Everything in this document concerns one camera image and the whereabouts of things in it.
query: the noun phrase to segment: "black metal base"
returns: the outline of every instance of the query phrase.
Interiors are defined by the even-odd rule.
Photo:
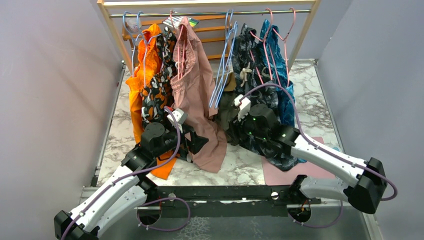
[[[160,198],[175,195],[187,201],[191,217],[287,217],[287,205],[303,204],[305,198],[293,199],[290,185],[280,186],[158,186]],[[321,203],[313,199],[311,204]],[[185,218],[184,203],[163,201],[160,205],[161,218]]]

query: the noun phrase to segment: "pink mat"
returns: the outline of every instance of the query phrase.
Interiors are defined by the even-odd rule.
[[[324,143],[322,137],[313,137],[320,143]],[[333,179],[334,174],[320,168],[319,166],[306,162],[299,163],[289,171],[281,171],[274,165],[269,163],[264,157],[262,158],[263,176],[265,178],[265,184],[268,186],[276,185],[291,185],[298,175],[308,175],[318,179]]]

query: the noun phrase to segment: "wire hanger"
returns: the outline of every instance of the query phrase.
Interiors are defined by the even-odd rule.
[[[235,21],[234,23],[234,27],[231,28],[230,30],[227,28],[227,19],[228,19],[228,14],[229,14],[229,10],[226,12],[225,15],[225,29],[224,29],[224,33],[225,33],[225,42],[224,42],[224,49],[222,51],[222,55],[221,55],[221,59],[219,61],[219,68],[218,68],[218,72],[216,73],[216,83],[215,83],[215,87],[213,89],[212,95],[210,97],[209,100],[209,108],[212,107],[212,105],[215,102],[215,109],[218,107],[218,104],[220,102],[221,96],[222,96],[222,92],[224,91],[225,85],[227,84],[227,80],[228,80],[228,76],[229,74],[227,74],[225,76],[225,73],[229,71],[229,66],[230,66],[230,62],[232,59],[232,54],[233,54],[233,49],[234,49],[234,38],[236,37],[237,34],[237,28],[238,28],[238,24],[237,21]],[[233,19],[233,13],[234,13],[234,9],[231,10],[231,15],[229,17],[229,22],[231,23],[232,19]],[[227,50],[227,45],[229,43],[229,41],[231,41],[230,36],[231,33],[233,33],[233,41],[231,44],[231,47],[229,49],[229,53],[228,53],[228,57],[227,60],[225,61],[225,55],[226,55],[226,50]]]
[[[296,11],[295,11],[295,9],[293,7],[290,7],[290,10],[293,11],[293,22],[291,23],[291,26],[290,26],[290,29],[287,32],[287,35],[285,35],[285,37],[282,38],[280,36],[280,34],[275,30],[275,28],[272,29],[274,31],[274,33],[277,34],[277,36],[284,42],[284,61],[285,61],[285,70],[287,72],[287,87],[290,84],[290,77],[289,77],[289,65],[287,64],[288,59],[287,59],[287,47],[286,47],[286,43],[287,43],[287,38],[289,37],[289,34],[292,31],[293,26],[295,25],[295,22],[296,22]]]
[[[138,13],[137,13],[137,17],[136,17],[136,22],[137,22],[137,24],[139,24],[139,17],[140,17],[140,14],[142,14],[143,12],[142,11],[139,11]],[[142,37],[142,39],[143,39],[143,42],[144,42],[144,46],[145,46],[145,50],[144,50],[144,57],[143,57],[143,71],[146,69],[146,55],[147,55],[147,50],[148,50],[148,45],[150,44],[150,42],[154,39],[154,38],[157,38],[157,37],[159,37],[160,35],[162,35],[161,33],[159,33],[158,35],[155,35],[155,36],[152,36],[152,37],[150,37],[150,39],[147,41],[146,40],[146,38],[145,38],[145,32],[143,32],[140,28],[138,28],[138,31],[140,32],[140,34],[141,34],[141,37]],[[144,87],[146,87],[146,75],[145,74],[143,74],[143,77],[144,77]]]
[[[175,27],[173,17],[172,17],[173,12],[174,12],[173,10],[169,11],[169,18],[171,20],[172,27],[176,31],[179,31],[179,35],[178,35],[178,39],[177,39],[177,41],[179,42],[180,39],[181,39],[181,34],[183,33],[183,28],[185,26],[183,24],[180,24],[178,26],[178,28]],[[184,74],[183,71],[184,71],[184,62],[185,62],[184,57],[185,57],[185,52],[186,52],[186,40],[184,39],[184,43],[182,44],[182,60],[181,61],[180,61],[180,45],[179,44],[177,44],[176,49],[177,49],[177,62],[175,63],[176,70],[177,70],[176,79],[180,80],[181,78],[183,78],[183,74]]]
[[[272,70],[271,70],[271,64],[270,64],[270,60],[269,60],[269,58],[268,58],[268,54],[267,54],[267,49],[266,49],[265,43],[266,43],[266,41],[267,41],[268,33],[269,33],[269,31],[270,31],[270,29],[271,29],[271,26],[272,26],[272,24],[273,24],[274,17],[273,17],[273,12],[271,11],[271,9],[266,8],[266,10],[268,10],[268,11],[269,11],[269,13],[270,13],[270,15],[271,15],[271,22],[270,22],[270,24],[269,24],[268,29],[267,29],[267,30],[266,30],[266,32],[265,32],[265,35],[263,36],[263,39],[260,39],[259,37],[257,37],[257,36],[256,36],[256,35],[252,32],[252,31],[250,31],[249,33],[250,33],[250,35],[252,35],[255,39],[257,39],[259,42],[263,42],[263,50],[265,51],[265,58],[266,58],[266,61],[267,61],[267,63],[268,63],[269,77],[270,77],[270,79],[271,79],[271,81],[272,81],[272,80],[273,80],[273,73],[272,73]],[[250,53],[250,57],[251,57],[252,61],[255,63],[255,58],[254,58],[254,56],[253,56],[252,50],[250,50],[250,51],[249,51],[249,53]],[[261,82],[262,84],[264,84],[264,81],[262,80],[262,77],[261,77],[261,72],[258,70],[258,67],[257,67],[257,66],[255,66],[255,70],[256,70],[256,72],[257,72],[257,76],[259,77],[260,82]],[[277,80],[278,80],[279,85],[281,86],[280,79],[278,78],[278,75],[277,75]]]
[[[127,25],[125,24],[125,16],[126,16],[126,14],[131,14],[130,12],[128,12],[128,11],[125,11],[124,13],[123,13],[123,16],[122,16],[122,24],[123,24],[123,27],[125,28],[125,30],[128,32],[128,34],[129,34],[129,37],[131,38],[131,42],[132,42],[132,45],[134,46],[133,48],[132,48],[132,54],[131,54],[131,67],[132,67],[132,77],[134,77],[135,75],[134,75],[134,62],[133,62],[133,60],[134,60],[134,53],[136,52],[136,42],[137,42],[137,40],[139,39],[139,37],[140,36],[142,36],[143,34],[138,34],[137,35],[137,37],[134,39],[133,38],[133,33],[132,32],[130,32],[130,30],[127,28]]]
[[[218,107],[218,104],[220,103],[220,100],[221,100],[221,97],[222,97],[222,95],[223,95],[223,92],[224,92],[224,88],[225,88],[225,86],[226,86],[226,84],[227,84],[227,81],[228,81],[228,77],[229,77],[229,65],[230,65],[230,62],[231,62],[231,60],[232,60],[232,54],[233,54],[233,50],[234,50],[234,38],[236,37],[236,34],[237,34],[237,28],[238,28],[238,24],[237,24],[237,21],[235,21],[234,22],[234,27],[231,29],[232,30],[232,32],[233,32],[233,41],[232,41],[232,44],[231,44],[231,47],[230,47],[230,49],[229,49],[229,53],[228,53],[228,58],[227,58],[227,60],[226,60],[226,65],[225,65],[225,72],[227,72],[227,75],[225,76],[225,81],[223,81],[222,83],[221,83],[221,86],[220,86],[220,89],[219,89],[219,91],[218,91],[218,97],[217,97],[217,99],[216,99],[216,103],[215,103],[215,109],[217,109],[217,107]]]
[[[228,44],[228,29],[227,29],[227,19],[228,19],[228,13],[230,12],[230,10],[226,11],[226,15],[225,15],[225,28],[224,28],[224,36],[225,36],[225,40],[224,40],[224,48],[221,54],[221,59],[219,60],[219,67],[218,67],[218,72],[216,72],[216,82],[215,82],[215,87],[213,88],[212,91],[212,95],[210,96],[209,99],[209,108],[212,108],[212,105],[214,103],[215,97],[217,96],[217,91],[218,91],[218,85],[219,85],[219,81],[220,79],[220,73],[221,73],[221,67],[223,66],[223,63],[225,61],[225,51],[227,49],[227,44]],[[231,11],[231,16],[229,17],[229,22],[231,24],[231,19],[233,18],[233,11]]]
[[[269,11],[269,14],[271,15],[271,21],[270,21],[270,24],[269,24],[269,26],[268,26],[268,29],[266,30],[266,32],[265,32],[265,35],[263,36],[263,39],[260,39],[259,37],[257,37],[255,34],[253,34],[253,32],[251,32],[250,31],[250,34],[255,38],[255,39],[257,39],[259,42],[262,42],[262,44],[263,44],[263,50],[264,50],[264,52],[265,52],[265,58],[266,58],[266,62],[267,62],[267,64],[268,64],[268,69],[269,69],[269,77],[270,77],[270,79],[271,79],[271,81],[273,80],[273,73],[272,73],[272,70],[271,70],[271,64],[270,64],[270,60],[269,60],[269,58],[268,58],[268,53],[267,53],[267,48],[266,48],[266,46],[265,46],[265,43],[266,43],[266,41],[267,41],[267,37],[268,37],[268,33],[270,32],[270,29],[271,29],[271,26],[273,25],[273,20],[274,20],[274,17],[273,17],[273,12],[271,11],[271,9],[269,9],[268,7],[265,9],[265,10],[267,10],[267,11]]]

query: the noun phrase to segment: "floor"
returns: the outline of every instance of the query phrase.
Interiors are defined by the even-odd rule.
[[[216,63],[211,65],[213,69],[218,69]],[[127,69],[112,118],[97,186],[106,182],[120,165],[125,154],[135,145],[129,110],[129,88],[125,84],[129,76]],[[311,137],[323,137],[324,143],[329,147],[339,147],[313,62],[296,61],[290,71],[290,80],[294,83],[296,107],[305,133]],[[224,162],[218,173],[206,172],[195,164],[178,160],[167,180],[151,174],[148,177],[159,186],[265,184],[261,157],[244,148],[231,145],[227,147]]]

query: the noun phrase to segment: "circular hole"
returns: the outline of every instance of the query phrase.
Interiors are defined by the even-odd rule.
[[[150,206],[159,207],[160,203],[153,203]],[[144,225],[152,225],[156,223],[161,217],[161,210],[137,210],[137,218]]]

